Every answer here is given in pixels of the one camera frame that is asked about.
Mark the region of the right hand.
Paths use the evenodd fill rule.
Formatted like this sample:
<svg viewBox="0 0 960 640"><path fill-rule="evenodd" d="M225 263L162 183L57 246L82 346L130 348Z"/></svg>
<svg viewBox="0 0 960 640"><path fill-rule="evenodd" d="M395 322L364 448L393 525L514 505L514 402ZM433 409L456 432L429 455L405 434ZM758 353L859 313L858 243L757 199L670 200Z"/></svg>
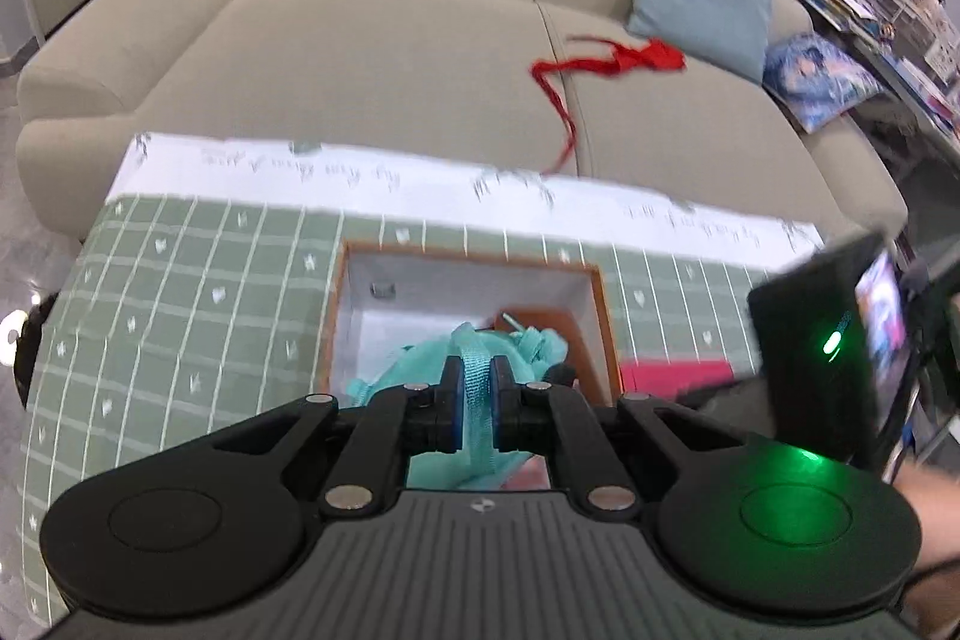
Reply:
<svg viewBox="0 0 960 640"><path fill-rule="evenodd" d="M958 629L958 477L927 464L903 464L895 487L921 525L921 551L905 603L928 638Z"/></svg>

